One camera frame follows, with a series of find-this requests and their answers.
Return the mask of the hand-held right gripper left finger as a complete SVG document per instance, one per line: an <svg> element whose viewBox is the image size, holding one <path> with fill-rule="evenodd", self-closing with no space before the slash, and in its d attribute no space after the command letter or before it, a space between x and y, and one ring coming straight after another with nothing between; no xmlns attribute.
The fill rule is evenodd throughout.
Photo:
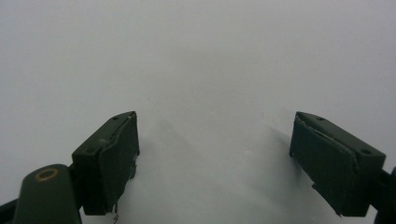
<svg viewBox="0 0 396 224"><path fill-rule="evenodd" d="M110 118L72 153L86 215L112 212L135 176L139 154L135 111Z"/></svg>

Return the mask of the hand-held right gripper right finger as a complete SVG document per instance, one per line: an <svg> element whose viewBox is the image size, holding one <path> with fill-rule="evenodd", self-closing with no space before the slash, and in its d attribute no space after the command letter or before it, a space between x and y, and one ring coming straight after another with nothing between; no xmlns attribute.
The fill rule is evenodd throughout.
<svg viewBox="0 0 396 224"><path fill-rule="evenodd" d="M363 217L386 155L325 118L295 114L290 155L336 214Z"/></svg>

